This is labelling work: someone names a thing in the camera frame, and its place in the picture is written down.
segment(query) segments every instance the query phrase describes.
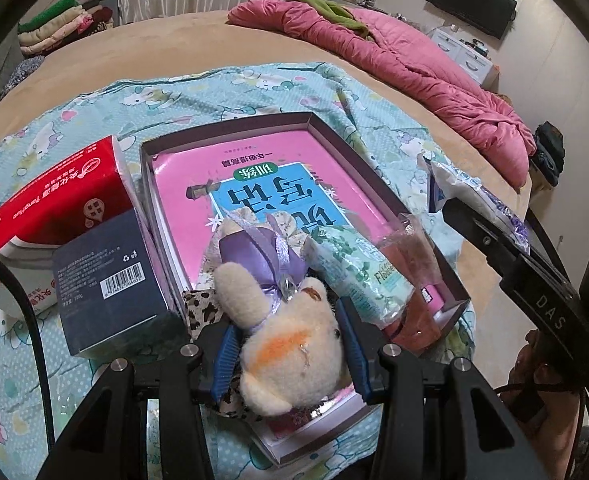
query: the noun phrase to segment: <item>blue hello kitty blanket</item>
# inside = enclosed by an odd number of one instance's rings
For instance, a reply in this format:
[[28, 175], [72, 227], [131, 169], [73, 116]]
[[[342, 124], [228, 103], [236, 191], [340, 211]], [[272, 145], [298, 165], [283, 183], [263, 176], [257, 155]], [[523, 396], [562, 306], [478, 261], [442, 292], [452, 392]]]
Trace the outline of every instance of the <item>blue hello kitty blanket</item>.
[[[426, 174], [417, 154], [447, 162], [430, 134], [402, 110], [327, 63], [228, 67], [149, 81], [117, 81], [50, 110], [0, 142], [0, 205], [34, 177], [82, 147], [117, 136], [135, 182], [143, 140], [189, 126], [279, 112], [313, 111], [377, 171], [414, 213], [427, 209]], [[440, 214], [423, 223], [450, 263], [462, 238]], [[38, 315], [61, 432], [105, 363], [69, 355], [56, 307]], [[475, 314], [470, 306], [435, 360], [471, 357]], [[10, 480], [33, 480], [47, 453], [43, 411], [30, 338], [24, 323], [0, 310], [0, 466]], [[158, 359], [165, 348], [145, 348], [139, 362]], [[322, 449], [277, 469], [250, 440], [244, 423], [204, 412], [216, 478], [329, 479], [375, 449], [380, 410]], [[148, 407], [148, 471], [161, 478], [158, 405]]]

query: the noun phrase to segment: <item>black television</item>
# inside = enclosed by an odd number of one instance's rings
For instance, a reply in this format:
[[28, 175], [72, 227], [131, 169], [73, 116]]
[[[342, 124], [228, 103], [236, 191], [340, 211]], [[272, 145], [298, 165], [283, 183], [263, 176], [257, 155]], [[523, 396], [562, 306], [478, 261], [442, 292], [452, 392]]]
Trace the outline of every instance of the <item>black television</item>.
[[426, 0], [434, 7], [477, 27], [482, 32], [498, 38], [514, 19], [514, 0]]

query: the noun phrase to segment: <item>drawer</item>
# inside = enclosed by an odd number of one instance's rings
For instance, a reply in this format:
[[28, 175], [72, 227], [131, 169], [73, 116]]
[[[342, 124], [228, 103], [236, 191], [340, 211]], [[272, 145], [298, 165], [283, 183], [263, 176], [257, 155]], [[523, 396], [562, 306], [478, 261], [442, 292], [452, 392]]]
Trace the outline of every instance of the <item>drawer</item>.
[[440, 30], [434, 31], [434, 34], [432, 35], [432, 41], [434, 41], [434, 43], [436, 43], [439, 48], [444, 51], [452, 60], [456, 59], [462, 50], [461, 43], [453, 40], [452, 38], [449, 38]]
[[492, 62], [489, 59], [481, 54], [473, 54], [466, 48], [461, 49], [455, 62], [479, 84], [484, 82], [485, 76], [492, 69]]

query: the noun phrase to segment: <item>purple and white package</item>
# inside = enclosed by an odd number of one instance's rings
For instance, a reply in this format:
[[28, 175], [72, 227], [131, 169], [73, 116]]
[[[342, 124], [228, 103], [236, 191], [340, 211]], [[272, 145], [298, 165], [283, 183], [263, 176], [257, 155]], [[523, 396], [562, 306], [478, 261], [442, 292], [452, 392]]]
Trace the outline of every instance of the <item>purple and white package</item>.
[[480, 178], [469, 176], [465, 171], [442, 162], [427, 160], [421, 155], [417, 156], [417, 162], [419, 168], [423, 168], [430, 176], [427, 193], [430, 213], [439, 211], [449, 198], [458, 198], [508, 234], [523, 252], [530, 254], [527, 227], [507, 205], [481, 184]]

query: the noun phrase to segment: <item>beige bed sheet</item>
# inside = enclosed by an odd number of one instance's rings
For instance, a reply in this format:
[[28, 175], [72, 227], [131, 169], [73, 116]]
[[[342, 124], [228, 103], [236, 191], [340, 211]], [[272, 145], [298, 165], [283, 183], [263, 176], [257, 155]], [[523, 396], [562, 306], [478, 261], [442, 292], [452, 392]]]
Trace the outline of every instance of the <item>beige bed sheet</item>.
[[[516, 192], [477, 150], [418, 102], [312, 44], [225, 22], [226, 11], [158, 18], [107, 30], [54, 52], [0, 103], [0, 139], [46, 110], [117, 79], [176, 76], [230, 65], [327, 61], [426, 126], [459, 168], [480, 177], [519, 216], [525, 215], [531, 181], [528, 179], [526, 186]], [[497, 275], [468, 242], [463, 246], [458, 269], [481, 313], [498, 283]]]

